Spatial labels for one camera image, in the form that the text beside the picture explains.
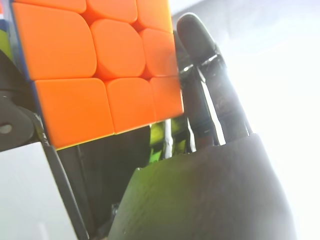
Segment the rubik's cube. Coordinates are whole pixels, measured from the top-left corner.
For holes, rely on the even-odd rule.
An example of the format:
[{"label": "rubik's cube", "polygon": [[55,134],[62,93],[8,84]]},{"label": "rubik's cube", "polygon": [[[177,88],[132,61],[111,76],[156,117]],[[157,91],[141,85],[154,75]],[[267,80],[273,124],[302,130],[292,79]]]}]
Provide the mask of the rubik's cube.
[{"label": "rubik's cube", "polygon": [[168,0],[7,0],[14,61],[63,149],[181,115]]}]

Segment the orange square tile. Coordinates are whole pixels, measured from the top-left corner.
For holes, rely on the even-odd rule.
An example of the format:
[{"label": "orange square tile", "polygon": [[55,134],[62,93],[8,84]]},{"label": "orange square tile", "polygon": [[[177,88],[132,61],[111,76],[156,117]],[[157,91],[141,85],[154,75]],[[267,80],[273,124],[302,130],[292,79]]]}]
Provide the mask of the orange square tile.
[{"label": "orange square tile", "polygon": [[178,75],[175,39],[172,33],[145,29],[140,32],[146,67],[143,77],[171,77]]},{"label": "orange square tile", "polygon": [[97,57],[90,29],[77,13],[13,3],[29,78],[92,77]]},{"label": "orange square tile", "polygon": [[184,113],[178,77],[153,77],[150,80],[157,122]]},{"label": "orange square tile", "polygon": [[138,19],[134,27],[173,32],[171,13],[168,0],[136,0]]},{"label": "orange square tile", "polygon": [[142,78],[118,78],[105,83],[116,134],[156,121],[151,85]]},{"label": "orange square tile", "polygon": [[55,9],[65,9],[76,13],[86,10],[86,0],[14,0],[16,3],[44,6]]},{"label": "orange square tile", "polygon": [[114,133],[104,83],[97,78],[35,81],[49,139],[62,149]]},{"label": "orange square tile", "polygon": [[136,0],[86,0],[82,15],[89,25],[98,19],[112,19],[132,24],[138,18]]},{"label": "orange square tile", "polygon": [[91,25],[97,55],[96,74],[102,79],[139,77],[146,58],[139,34],[128,23],[102,19]]}]

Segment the bright light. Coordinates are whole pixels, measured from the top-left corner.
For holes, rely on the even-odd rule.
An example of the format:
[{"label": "bright light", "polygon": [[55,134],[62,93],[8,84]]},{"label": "bright light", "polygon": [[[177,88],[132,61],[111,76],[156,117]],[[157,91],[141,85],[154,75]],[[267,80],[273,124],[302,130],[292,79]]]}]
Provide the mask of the bright light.
[{"label": "bright light", "polygon": [[256,29],[221,50],[284,188],[298,239],[319,240],[320,19]]}]

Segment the orange cube face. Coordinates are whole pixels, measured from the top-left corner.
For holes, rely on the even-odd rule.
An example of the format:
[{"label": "orange cube face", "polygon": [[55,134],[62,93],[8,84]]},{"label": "orange cube face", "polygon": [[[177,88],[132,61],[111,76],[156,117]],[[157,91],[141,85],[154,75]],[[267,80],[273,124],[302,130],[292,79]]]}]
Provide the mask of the orange cube face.
[{"label": "orange cube face", "polygon": [[142,78],[119,78],[105,83],[116,134],[156,121],[149,82]]},{"label": "orange cube face", "polygon": [[184,113],[178,77],[153,77],[150,80],[150,84],[157,122],[177,117]]},{"label": "orange cube face", "polygon": [[82,15],[91,25],[99,19],[112,19],[132,24],[138,18],[136,0],[86,0]]},{"label": "orange cube face", "polygon": [[57,149],[114,134],[100,79],[38,80],[35,87],[49,139]]},{"label": "orange cube face", "polygon": [[138,19],[134,24],[138,31],[155,29],[173,33],[168,0],[136,0]]},{"label": "orange cube face", "polygon": [[97,57],[90,29],[77,13],[13,3],[31,80],[88,78]]},{"label": "orange cube face", "polygon": [[98,20],[91,25],[97,54],[97,75],[103,79],[139,77],[146,58],[139,34],[128,23]]},{"label": "orange cube face", "polygon": [[173,34],[145,29],[140,32],[146,59],[144,78],[178,76]]},{"label": "orange cube face", "polygon": [[65,9],[76,13],[86,10],[86,0],[14,0],[16,3],[32,4],[55,9]]}]

